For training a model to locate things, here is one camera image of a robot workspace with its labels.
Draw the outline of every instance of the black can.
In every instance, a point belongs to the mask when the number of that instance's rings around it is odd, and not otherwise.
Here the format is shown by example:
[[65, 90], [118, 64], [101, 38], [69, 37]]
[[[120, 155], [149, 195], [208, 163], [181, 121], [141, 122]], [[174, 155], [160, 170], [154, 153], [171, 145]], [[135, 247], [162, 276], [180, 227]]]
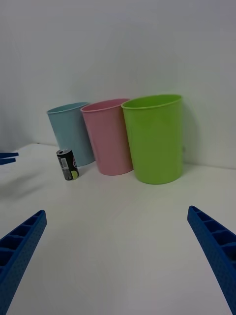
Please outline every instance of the black can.
[[79, 177], [79, 171], [76, 166], [72, 150], [63, 149], [57, 151], [58, 160], [67, 181], [72, 181]]

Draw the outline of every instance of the can lid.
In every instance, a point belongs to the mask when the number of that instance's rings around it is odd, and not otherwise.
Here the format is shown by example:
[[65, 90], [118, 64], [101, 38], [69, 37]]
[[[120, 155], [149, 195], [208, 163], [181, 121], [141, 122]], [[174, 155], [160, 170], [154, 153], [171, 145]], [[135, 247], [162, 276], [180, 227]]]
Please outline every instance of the can lid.
[[68, 152], [70, 152], [70, 151], [71, 151], [71, 150], [68, 149], [68, 148], [65, 148], [65, 149], [62, 149], [62, 150], [58, 150], [58, 151], [57, 151], [57, 155], [58, 155], [58, 156], [64, 155], [64, 154], [66, 154], [66, 153], [68, 153]]

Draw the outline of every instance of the cup rim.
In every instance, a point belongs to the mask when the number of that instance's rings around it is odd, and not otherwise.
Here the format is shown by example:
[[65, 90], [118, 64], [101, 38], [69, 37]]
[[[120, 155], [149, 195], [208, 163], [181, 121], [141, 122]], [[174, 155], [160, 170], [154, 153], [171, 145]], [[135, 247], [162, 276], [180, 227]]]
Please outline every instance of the cup rim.
[[49, 109], [47, 111], [47, 114], [51, 115], [51, 114], [59, 114], [59, 113], [69, 112], [69, 111], [72, 111], [74, 109], [81, 108], [82, 106], [86, 106], [88, 104], [89, 104], [88, 102], [78, 102], [78, 103], [71, 103], [71, 104], [61, 105], [61, 106]]
[[[159, 96], [164, 96], [164, 95], [166, 95], [166, 96], [176, 96], [176, 99], [173, 100], [173, 101], [170, 101], [170, 102], [166, 102], [166, 103], [163, 103], [163, 104], [157, 104], [157, 105], [154, 105], [154, 106], [143, 106], [143, 107], [126, 107], [126, 106], [125, 106], [127, 103], [130, 103], [130, 102], [132, 102], [132, 101], [136, 101], [136, 100], [140, 100], [140, 99], [145, 100], [145, 99], [147, 99], [147, 98], [159, 97]], [[176, 103], [176, 102], [178, 102], [178, 101], [180, 101], [180, 100], [182, 100], [182, 96], [179, 95], [179, 94], [148, 95], [148, 96], [137, 97], [137, 98], [133, 98], [133, 99], [131, 99], [131, 100], [128, 100], [128, 101], [126, 101], [125, 103], [123, 103], [123, 104], [121, 105], [121, 107], [122, 107], [123, 109], [130, 109], [130, 110], [151, 109], [151, 108], [163, 107], [163, 106], [171, 105], [171, 104]]]
[[[106, 105], [107, 103], [109, 104], [110, 102], [112, 101], [117, 101], [118, 103], [115, 104], [115, 105], [111, 105], [109, 107], [105, 107], [105, 108], [99, 108], [99, 109], [90, 109], [89, 110], [89, 107], [92, 107], [92, 106], [98, 106], [99, 104], [104, 104]], [[92, 103], [92, 104], [87, 104], [86, 106], [84, 106], [83, 108], [81, 108], [81, 112], [82, 113], [94, 113], [94, 112], [101, 112], [101, 111], [104, 111], [104, 110], [109, 110], [109, 109], [113, 109], [113, 108], [116, 108], [116, 107], [120, 107], [124, 102], [127, 102], [129, 101], [129, 98], [113, 98], [113, 99], [107, 99], [107, 100], [103, 100], [103, 101], [100, 101], [100, 102], [96, 102], [96, 103]]]

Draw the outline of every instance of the plastic cup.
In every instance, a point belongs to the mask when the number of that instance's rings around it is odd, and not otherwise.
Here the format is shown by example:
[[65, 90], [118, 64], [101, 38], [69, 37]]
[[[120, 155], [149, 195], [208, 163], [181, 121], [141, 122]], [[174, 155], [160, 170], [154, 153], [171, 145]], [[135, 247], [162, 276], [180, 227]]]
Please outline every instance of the plastic cup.
[[81, 108], [87, 102], [63, 105], [47, 114], [60, 149], [71, 149], [77, 166], [94, 162], [94, 155]]
[[122, 105], [134, 173], [141, 182], [169, 183], [182, 173], [181, 99], [154, 95]]
[[87, 105], [81, 109], [99, 171], [120, 175], [133, 169], [121, 104], [126, 98]]

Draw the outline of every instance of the blue plastic object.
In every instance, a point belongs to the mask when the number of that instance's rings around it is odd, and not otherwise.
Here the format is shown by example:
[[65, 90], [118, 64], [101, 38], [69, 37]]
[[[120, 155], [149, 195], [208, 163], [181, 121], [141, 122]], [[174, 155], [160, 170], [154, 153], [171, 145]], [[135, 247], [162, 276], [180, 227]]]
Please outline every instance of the blue plastic object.
[[40, 210], [0, 240], [0, 315], [5, 315], [47, 225]]
[[188, 222], [236, 315], [236, 235], [198, 208], [188, 209]]
[[85, 105], [88, 103], [68, 104], [47, 112], [59, 148], [72, 150], [77, 166], [94, 162], [89, 135], [80, 111]]
[[16, 159], [12, 157], [17, 157], [18, 155], [19, 153], [5, 153], [5, 152], [0, 153], [0, 165], [15, 162]]

